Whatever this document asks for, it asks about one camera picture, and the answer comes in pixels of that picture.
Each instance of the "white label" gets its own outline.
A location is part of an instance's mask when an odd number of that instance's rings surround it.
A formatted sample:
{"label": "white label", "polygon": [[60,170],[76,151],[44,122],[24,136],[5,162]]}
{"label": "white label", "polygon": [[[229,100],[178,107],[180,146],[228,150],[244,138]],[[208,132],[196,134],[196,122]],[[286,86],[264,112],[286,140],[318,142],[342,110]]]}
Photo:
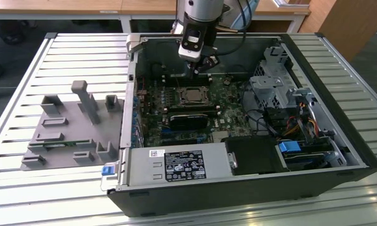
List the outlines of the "white label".
{"label": "white label", "polygon": [[162,157],[165,150],[149,150],[149,157]]}
{"label": "white label", "polygon": [[100,11],[100,13],[118,13],[118,11]]}
{"label": "white label", "polygon": [[45,145],[44,147],[65,147],[65,145],[58,144],[58,145]]}
{"label": "white label", "polygon": [[188,41],[197,43],[198,42],[198,38],[193,37],[193,36],[188,36]]}

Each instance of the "workbench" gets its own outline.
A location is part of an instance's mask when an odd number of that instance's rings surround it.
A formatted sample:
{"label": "workbench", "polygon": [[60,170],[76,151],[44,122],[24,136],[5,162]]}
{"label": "workbench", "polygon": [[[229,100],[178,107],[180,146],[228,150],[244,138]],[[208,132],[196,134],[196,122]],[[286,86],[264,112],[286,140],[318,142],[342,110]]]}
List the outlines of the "workbench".
{"label": "workbench", "polygon": [[[132,20],[174,20],[176,0],[122,0],[121,13],[122,31],[130,33]],[[278,8],[273,0],[260,0],[252,20],[290,21],[288,32],[297,32],[308,14],[306,8]]]}
{"label": "workbench", "polygon": [[[290,21],[288,32],[297,32],[306,8],[278,8],[273,0],[260,0],[253,20]],[[176,0],[0,0],[0,20],[120,20],[132,32],[132,20],[174,20]]]}
{"label": "workbench", "polygon": [[[377,94],[325,38],[290,35],[364,140],[377,155]],[[0,225],[370,225],[377,223],[377,173],[318,197],[216,210],[128,218],[100,188],[101,166],[20,171],[44,95],[76,101],[73,80],[94,99],[124,98],[126,34],[48,34],[0,118]],[[300,70],[294,74],[308,86]],[[102,186],[116,184],[116,179]]]}

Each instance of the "green circuit board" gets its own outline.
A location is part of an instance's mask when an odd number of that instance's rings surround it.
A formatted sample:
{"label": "green circuit board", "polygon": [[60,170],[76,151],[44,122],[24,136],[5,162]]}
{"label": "green circuit board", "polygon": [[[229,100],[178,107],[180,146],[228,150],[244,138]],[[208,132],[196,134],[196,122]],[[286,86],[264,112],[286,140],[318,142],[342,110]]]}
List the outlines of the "green circuit board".
{"label": "green circuit board", "polygon": [[162,114],[165,105],[178,107],[180,97],[177,94],[178,89],[182,88],[165,88],[160,81],[150,83],[146,88],[148,99],[144,101],[149,103],[149,106],[142,106],[145,147],[174,145],[176,141],[181,144],[185,144],[184,141],[197,144],[213,143],[212,133],[217,131],[226,131],[230,137],[252,134],[240,104],[242,81],[232,81],[229,75],[212,75],[210,77],[212,83],[209,86],[202,86],[201,90],[206,90],[208,101],[220,106],[220,114],[209,118],[206,128],[194,131],[170,131],[165,121],[166,116]]}

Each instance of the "wooden desk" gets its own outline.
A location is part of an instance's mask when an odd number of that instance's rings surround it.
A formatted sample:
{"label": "wooden desk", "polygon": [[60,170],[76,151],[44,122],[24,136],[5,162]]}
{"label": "wooden desk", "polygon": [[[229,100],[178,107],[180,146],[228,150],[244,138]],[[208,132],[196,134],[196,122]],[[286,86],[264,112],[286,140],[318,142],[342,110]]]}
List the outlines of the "wooden desk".
{"label": "wooden desk", "polygon": [[0,0],[0,19],[118,19],[122,0]]}
{"label": "wooden desk", "polygon": [[[260,0],[253,20],[290,21],[288,32],[297,32],[304,17],[310,13],[306,8],[278,8],[272,0]],[[176,0],[122,0],[122,31],[132,32],[130,20],[168,19],[176,14]]]}
{"label": "wooden desk", "polygon": [[[130,20],[173,20],[176,0],[0,0],[0,19],[70,20],[118,19],[122,32],[130,33]],[[305,8],[278,8],[260,0],[253,20],[289,21],[288,32],[297,32]]]}

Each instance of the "metal cylinder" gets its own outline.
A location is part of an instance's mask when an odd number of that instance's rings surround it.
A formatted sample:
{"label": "metal cylinder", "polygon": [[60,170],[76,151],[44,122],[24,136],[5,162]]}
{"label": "metal cylinder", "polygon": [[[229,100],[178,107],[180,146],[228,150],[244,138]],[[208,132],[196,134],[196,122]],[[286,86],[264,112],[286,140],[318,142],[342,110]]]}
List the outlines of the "metal cylinder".
{"label": "metal cylinder", "polygon": [[185,12],[197,21],[209,22],[221,15],[224,0],[185,0]]}
{"label": "metal cylinder", "polygon": [[177,20],[178,20],[178,23],[181,25],[182,25],[182,22],[184,22],[185,2],[186,2],[186,0],[178,0],[177,1]]}

